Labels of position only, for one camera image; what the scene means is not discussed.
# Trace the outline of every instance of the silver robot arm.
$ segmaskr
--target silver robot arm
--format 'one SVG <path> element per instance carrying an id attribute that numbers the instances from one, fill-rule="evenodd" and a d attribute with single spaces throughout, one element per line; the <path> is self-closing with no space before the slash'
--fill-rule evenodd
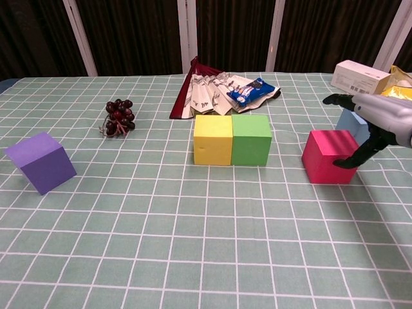
<path id="1" fill-rule="evenodd" d="M 352 156 L 333 164 L 344 169 L 358 167 L 388 145 L 412 148 L 412 101 L 382 95 L 333 94 L 323 100 L 355 112 L 367 123 L 370 137 Z"/>

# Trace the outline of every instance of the dark curtain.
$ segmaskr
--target dark curtain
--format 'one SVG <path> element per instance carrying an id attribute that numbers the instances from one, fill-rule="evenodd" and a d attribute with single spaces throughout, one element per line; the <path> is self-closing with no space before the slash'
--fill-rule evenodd
<path id="1" fill-rule="evenodd" d="M 0 1 L 0 80 L 85 76 L 62 1 Z"/>
<path id="2" fill-rule="evenodd" d="M 275 0 L 199 0 L 199 61 L 223 71 L 264 71 Z"/>
<path id="3" fill-rule="evenodd" d="M 401 0 L 287 0 L 274 71 L 332 73 L 372 66 Z"/>
<path id="4" fill-rule="evenodd" d="M 406 37 L 405 43 L 399 51 L 399 54 L 394 62 L 405 72 L 412 73 L 412 31 Z"/>
<path id="5" fill-rule="evenodd" d="M 182 72 L 176 0 L 77 0 L 99 75 Z"/>

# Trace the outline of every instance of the purple cube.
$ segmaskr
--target purple cube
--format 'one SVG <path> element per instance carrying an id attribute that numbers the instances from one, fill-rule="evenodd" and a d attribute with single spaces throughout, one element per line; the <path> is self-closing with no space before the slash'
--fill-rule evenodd
<path id="1" fill-rule="evenodd" d="M 5 153 L 40 195 L 76 175 L 63 146 L 45 132 L 7 148 Z"/>

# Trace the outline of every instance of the foam block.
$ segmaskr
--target foam block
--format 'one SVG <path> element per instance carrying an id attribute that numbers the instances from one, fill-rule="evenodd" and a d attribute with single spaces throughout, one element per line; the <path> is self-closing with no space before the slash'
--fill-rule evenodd
<path id="1" fill-rule="evenodd" d="M 343 109 L 335 129 L 348 130 L 359 145 L 362 145 L 370 136 L 368 123 L 356 113 L 347 109 Z"/>
<path id="2" fill-rule="evenodd" d="M 63 146 L 45 132 L 7 148 L 5 153 L 41 195 L 76 175 Z"/>
<path id="3" fill-rule="evenodd" d="M 272 132 L 266 115 L 232 115 L 232 165 L 266 165 Z"/>
<path id="4" fill-rule="evenodd" d="M 342 169 L 333 165 L 333 161 L 351 156 L 357 148 L 358 143 L 348 130 L 311 131 L 302 155 L 310 182 L 350 183 L 357 168 Z"/>
<path id="5" fill-rule="evenodd" d="M 193 134 L 194 163 L 230 165 L 232 140 L 230 116 L 197 115 Z"/>

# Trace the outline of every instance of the white box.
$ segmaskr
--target white box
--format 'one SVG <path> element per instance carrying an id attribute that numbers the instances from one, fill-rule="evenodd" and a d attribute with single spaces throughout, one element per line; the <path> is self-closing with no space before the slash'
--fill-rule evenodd
<path id="1" fill-rule="evenodd" d="M 389 73 L 345 60 L 336 65 L 330 84 L 351 95 L 357 93 L 381 94 L 390 76 Z"/>

